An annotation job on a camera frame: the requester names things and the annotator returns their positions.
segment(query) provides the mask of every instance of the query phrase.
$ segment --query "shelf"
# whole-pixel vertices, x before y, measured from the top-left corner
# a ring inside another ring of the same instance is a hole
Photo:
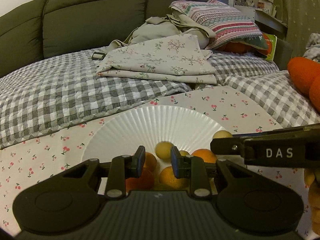
[[[252,21],[256,23],[262,23],[263,25],[266,25],[269,28],[286,36],[288,30],[287,24],[265,13],[262,9],[241,5],[235,5],[234,7],[241,11],[244,15],[247,15]]]

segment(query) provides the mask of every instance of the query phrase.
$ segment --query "beige bag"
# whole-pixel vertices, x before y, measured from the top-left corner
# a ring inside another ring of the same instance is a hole
[[[215,32],[211,29],[196,23],[194,20],[178,11],[174,11],[173,15],[167,14],[167,16],[163,18],[150,17],[143,25],[134,29],[124,42],[114,40],[103,52],[107,54],[109,51],[119,47],[174,36],[181,33],[190,33],[197,36],[200,49],[204,49],[208,45],[210,38],[216,37]]]

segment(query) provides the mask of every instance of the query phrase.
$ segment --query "gray gingham quilt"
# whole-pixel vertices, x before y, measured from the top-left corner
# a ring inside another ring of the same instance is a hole
[[[225,85],[254,100],[283,128],[320,122],[319,113],[299,93],[287,70],[255,77],[230,76]]]
[[[224,86],[224,81],[228,76],[251,77],[279,72],[275,63],[270,63],[252,53],[243,55],[214,50],[208,61],[215,68],[214,76],[217,84],[221,86]]]
[[[45,59],[0,79],[0,149],[191,91],[184,83],[96,76],[94,51]]]

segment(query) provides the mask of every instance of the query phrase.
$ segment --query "black buckle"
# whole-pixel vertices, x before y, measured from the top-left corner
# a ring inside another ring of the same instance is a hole
[[[94,53],[92,54],[91,59],[92,59],[92,60],[103,60],[105,56],[106,56],[105,53],[102,53],[102,52],[94,52]]]

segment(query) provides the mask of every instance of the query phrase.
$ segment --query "dark green sofa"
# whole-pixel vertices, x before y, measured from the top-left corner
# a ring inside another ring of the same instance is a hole
[[[45,58],[124,40],[174,0],[33,0],[0,17],[0,78]]]

